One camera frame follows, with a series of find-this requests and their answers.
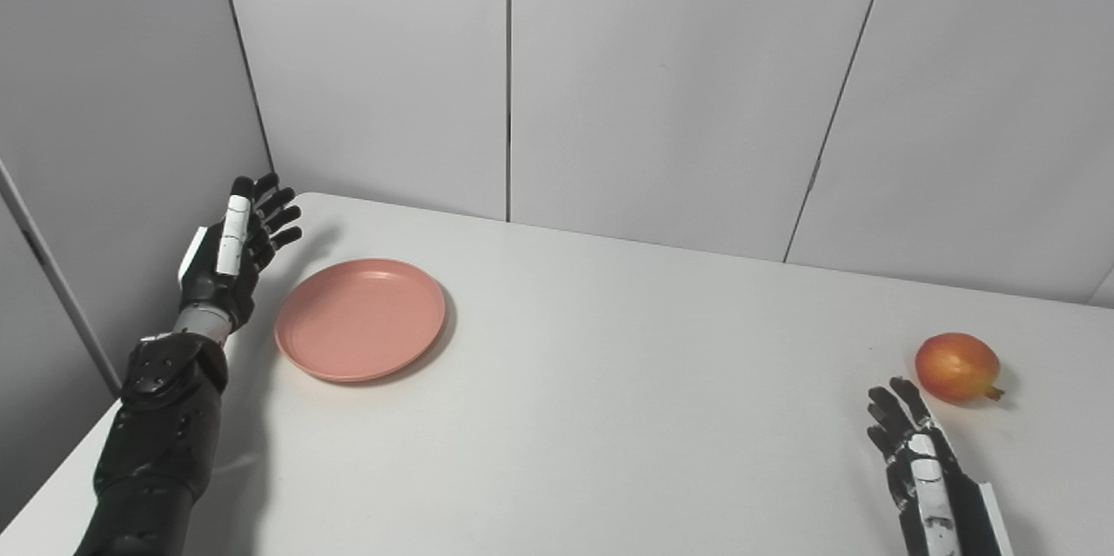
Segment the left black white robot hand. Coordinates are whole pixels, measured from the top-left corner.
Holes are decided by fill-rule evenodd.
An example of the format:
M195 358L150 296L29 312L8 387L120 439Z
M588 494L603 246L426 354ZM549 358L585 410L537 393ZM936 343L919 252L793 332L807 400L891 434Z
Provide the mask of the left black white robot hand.
M295 197L275 172L234 181L224 216L195 232L180 263L176 331L224 339L247 325L262 271L303 236Z

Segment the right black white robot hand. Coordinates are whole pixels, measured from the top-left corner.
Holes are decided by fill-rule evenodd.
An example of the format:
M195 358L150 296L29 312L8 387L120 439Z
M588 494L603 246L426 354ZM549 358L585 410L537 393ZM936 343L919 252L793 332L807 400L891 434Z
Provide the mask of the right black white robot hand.
M895 377L868 389L867 435L883 457L910 555L1012 555L991 484L962 471L952 445L915 383Z

